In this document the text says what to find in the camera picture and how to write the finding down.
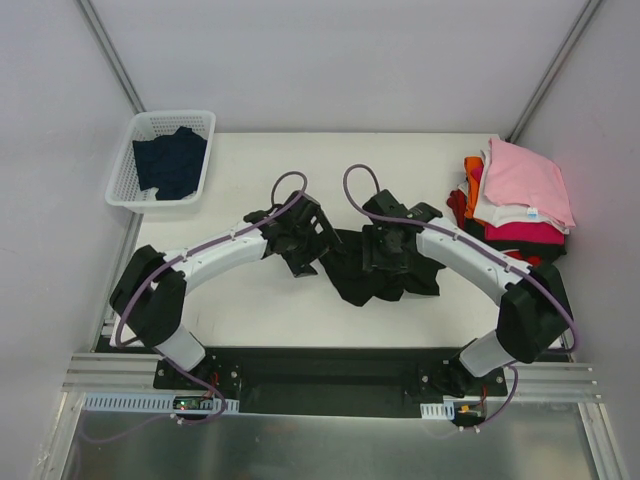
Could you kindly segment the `red t shirt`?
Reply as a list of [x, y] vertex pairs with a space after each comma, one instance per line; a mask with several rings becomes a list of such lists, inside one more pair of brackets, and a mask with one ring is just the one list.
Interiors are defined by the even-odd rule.
[[464, 230], [464, 220], [468, 219], [465, 217], [466, 196], [459, 190], [451, 191], [446, 204], [452, 210], [457, 226]]

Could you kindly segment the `white t shirt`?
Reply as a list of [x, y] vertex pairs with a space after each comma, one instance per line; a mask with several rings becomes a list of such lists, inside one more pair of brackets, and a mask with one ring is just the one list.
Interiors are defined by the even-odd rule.
[[[493, 228], [501, 229], [504, 225], [517, 224], [546, 224], [561, 235], [568, 235], [575, 227], [573, 219], [565, 219], [551, 215], [543, 209], [528, 204], [496, 204], [491, 201], [486, 193], [488, 184], [489, 168], [492, 166], [492, 152], [489, 147], [482, 149], [476, 156], [482, 158], [484, 163], [482, 177], [480, 179], [478, 201], [475, 208], [474, 218], [481, 224], [489, 224]], [[462, 188], [456, 190], [466, 195], [468, 193], [468, 183], [465, 180], [461, 184]]]

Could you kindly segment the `magenta t shirt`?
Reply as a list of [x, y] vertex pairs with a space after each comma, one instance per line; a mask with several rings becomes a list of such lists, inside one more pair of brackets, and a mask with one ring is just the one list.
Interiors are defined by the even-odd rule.
[[559, 234], [546, 224], [512, 223], [504, 225], [501, 229], [493, 228], [489, 224], [481, 225], [485, 227], [485, 236], [488, 240], [517, 240], [555, 245], [565, 244], [566, 235]]

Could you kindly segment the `white plastic laundry basket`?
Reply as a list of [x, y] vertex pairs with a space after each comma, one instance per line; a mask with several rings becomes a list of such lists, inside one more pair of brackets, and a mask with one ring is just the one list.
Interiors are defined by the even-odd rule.
[[[212, 155], [216, 115], [207, 110], [155, 110], [135, 115], [127, 126], [108, 186], [105, 201], [142, 215], [192, 214], [200, 209], [209, 160]], [[180, 127], [192, 131], [206, 141], [201, 175], [193, 193], [180, 200], [157, 200], [156, 189], [143, 190], [134, 159], [134, 141], [151, 141], [161, 135], [173, 134]]]

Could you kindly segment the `pink t shirt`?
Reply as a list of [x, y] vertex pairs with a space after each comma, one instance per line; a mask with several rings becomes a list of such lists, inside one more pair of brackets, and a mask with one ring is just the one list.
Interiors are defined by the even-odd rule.
[[560, 168], [531, 150], [504, 140], [489, 140], [490, 165], [484, 194], [496, 206], [536, 209], [566, 228], [576, 226]]

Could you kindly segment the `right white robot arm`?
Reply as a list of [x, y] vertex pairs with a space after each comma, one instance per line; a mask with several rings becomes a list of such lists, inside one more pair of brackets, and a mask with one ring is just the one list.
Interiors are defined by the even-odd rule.
[[363, 267], [417, 274], [427, 263], [452, 269], [498, 307], [497, 325], [429, 375], [432, 387], [456, 398], [481, 388], [486, 375], [509, 364], [531, 364], [573, 324], [563, 280], [548, 263], [533, 266], [487, 246], [419, 203], [412, 208], [388, 191], [362, 207]]

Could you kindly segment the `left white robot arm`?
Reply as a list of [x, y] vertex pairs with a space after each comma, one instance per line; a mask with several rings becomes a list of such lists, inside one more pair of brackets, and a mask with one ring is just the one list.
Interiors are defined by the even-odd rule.
[[186, 297], [205, 282], [272, 255], [284, 259], [296, 278], [316, 273], [312, 263], [343, 242], [309, 195], [295, 191], [283, 205], [251, 212], [217, 238], [160, 252], [150, 245], [128, 261], [109, 304], [117, 315], [110, 344], [153, 349], [177, 365], [177, 377], [192, 389], [205, 386], [212, 366], [201, 342], [183, 325]]

